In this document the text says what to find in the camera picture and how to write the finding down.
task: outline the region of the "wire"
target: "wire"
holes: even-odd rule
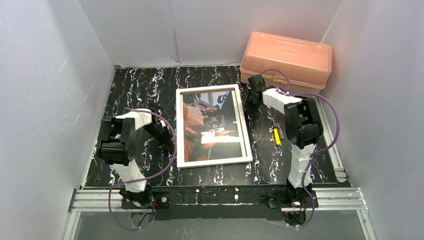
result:
[[[302,209],[304,208],[304,204],[302,203],[301,205],[300,205],[300,209],[299,209],[299,211],[297,212],[298,214],[300,214],[301,212],[302,212]]]
[[[146,209],[146,208],[150,207],[153,204],[153,202],[155,202],[155,200],[152,199],[151,202],[149,203],[149,205],[147,205],[147,206],[140,206],[140,208]]]
[[[278,93],[281,94],[281,95],[286,95],[285,92],[279,91]],[[318,97],[318,98],[322,99],[324,102],[326,102],[330,106],[331,110],[334,113],[335,126],[336,127],[335,127],[335,135],[334,135],[334,138],[333,138],[332,142],[326,148],[323,148],[321,150],[314,151],[313,153],[310,154],[310,160],[309,160],[309,162],[308,162],[308,164],[307,164],[307,166],[305,168],[305,171],[303,172],[303,175],[302,175],[302,188],[308,194],[308,196],[310,197],[310,199],[312,200],[312,212],[310,213],[310,217],[304,222],[304,224],[300,224],[299,227],[306,226],[311,221],[311,219],[314,217],[314,213],[315,213],[314,196],[312,196],[312,193],[310,193],[308,191],[308,189],[305,187],[306,172],[312,166],[312,159],[313,159],[313,157],[315,155],[317,155],[317,154],[322,154],[322,153],[327,152],[336,143],[337,139],[339,138],[339,133],[340,133],[340,118],[339,118],[339,114],[337,113],[336,108],[333,106],[333,104],[327,98],[325,98],[324,96],[322,96],[322,95],[320,95],[318,93],[314,93],[314,92],[292,93],[292,94],[287,94],[286,96],[289,96],[289,97],[298,97],[298,96],[304,96],[304,95],[315,96],[315,97]]]
[[[285,216],[287,219],[292,220],[293,222],[296,222],[297,224],[301,224],[295,217],[295,215],[291,214],[291,213],[287,213],[287,214],[282,214],[283,216]]]
[[[304,212],[306,212],[306,209],[308,208],[308,203],[305,201],[305,208],[304,208],[304,210],[302,211],[302,213],[304,213]]]
[[[285,77],[285,79],[287,80],[287,88],[286,89],[282,89],[281,87],[279,87],[279,88],[282,89],[283,91],[288,91],[290,89],[291,80],[287,77],[287,75],[284,72],[271,68],[271,69],[267,69],[267,70],[263,71],[260,75],[262,75],[262,74],[264,74],[268,71],[276,71],[276,72],[280,73],[281,75],[283,75]]]
[[[150,214],[152,214],[152,213],[151,212],[148,212],[148,213],[144,214],[144,216],[141,218],[140,223],[138,224],[138,227],[140,227],[142,225],[142,222],[145,219],[145,217],[148,216],[148,215],[150,215]]]
[[[153,216],[155,215],[156,201],[157,200],[155,199],[153,203],[153,207],[151,208],[151,213],[153,214]]]
[[[117,184],[112,184],[111,186],[110,186],[110,189],[109,189],[109,196],[108,196],[108,199],[107,199],[107,205],[108,205],[108,207],[109,207],[109,213],[110,213],[110,216],[112,217],[112,219],[113,219],[113,221],[118,225],[118,226],[120,226],[121,228],[123,228],[123,229],[125,229],[125,230],[130,230],[130,231],[138,231],[138,230],[140,230],[140,229],[143,229],[143,228],[145,228],[145,227],[147,227],[147,226],[149,226],[151,223],[153,223],[153,221],[151,221],[151,222],[149,222],[147,225],[145,225],[145,226],[143,226],[143,227],[127,227],[127,226],[124,226],[124,225],[122,225],[120,222],[118,222],[118,220],[116,219],[116,217],[114,216],[114,214],[113,214],[113,212],[112,212],[112,206],[111,206],[111,196],[112,196],[112,189],[114,188],[114,187],[122,187],[122,186],[125,186],[125,184],[132,184],[132,183],[137,183],[137,182],[141,182],[141,181],[145,181],[145,180],[150,180],[150,179],[153,179],[153,178],[156,178],[157,176],[160,176],[161,174],[163,174],[168,168],[170,168],[170,166],[173,164],[173,162],[174,162],[174,160],[175,160],[175,157],[176,157],[176,155],[177,155],[177,137],[176,137],[176,135],[175,135],[175,131],[174,131],[174,129],[172,128],[172,126],[171,126],[171,124],[163,117],[163,116],[161,116],[161,115],[159,115],[159,114],[157,114],[157,113],[155,113],[155,112],[152,112],[152,111],[146,111],[146,110],[139,110],[139,109],[132,109],[132,108],[129,108],[129,107],[125,107],[125,109],[126,110],[131,110],[131,112],[139,112],[139,113],[146,113],[146,114],[151,114],[151,115],[153,115],[153,116],[155,116],[155,117],[157,117],[157,118],[159,118],[159,119],[161,119],[161,120],[163,120],[163,122],[168,126],[168,128],[169,128],[169,130],[170,130],[170,132],[171,132],[171,135],[172,135],[172,138],[173,138],[173,140],[174,140],[174,149],[173,149],[173,153],[172,153],[172,156],[171,156],[171,159],[169,160],[169,163],[168,163],[168,165],[166,165],[161,171],[159,171],[158,173],[156,173],[156,174],[153,174],[153,175],[151,175],[151,176],[147,176],[147,177],[145,177],[145,178],[141,178],[141,179],[135,179],[135,180],[131,180],[131,181],[127,181],[127,182],[121,182],[121,183],[117,183]]]

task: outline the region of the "plastic box lid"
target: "plastic box lid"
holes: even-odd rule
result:
[[[258,74],[277,69],[293,81],[323,88],[331,73],[332,52],[328,44],[252,32],[240,68]],[[275,71],[266,75],[280,76]]]

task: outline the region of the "photograph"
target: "photograph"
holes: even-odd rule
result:
[[[239,111],[236,95],[235,90],[205,89],[177,96],[182,100],[182,119],[178,119],[182,121],[177,121],[177,125],[183,126],[183,154],[177,157],[179,168],[249,161],[242,126],[245,119],[240,115],[243,111]]]

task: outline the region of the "yellow battery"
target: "yellow battery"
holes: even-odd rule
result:
[[[275,145],[280,146],[281,145],[281,139],[280,139],[280,133],[278,131],[278,128],[274,127],[273,131],[274,131]]]

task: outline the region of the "white wall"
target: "white wall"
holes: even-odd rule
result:
[[[345,1],[324,40],[334,49],[322,93],[340,114],[337,146],[378,239],[424,238],[423,13],[420,0]]]
[[[114,67],[77,0],[0,3],[0,235],[62,237]]]
[[[251,32],[320,42],[342,0],[79,0],[114,65],[240,63]]]

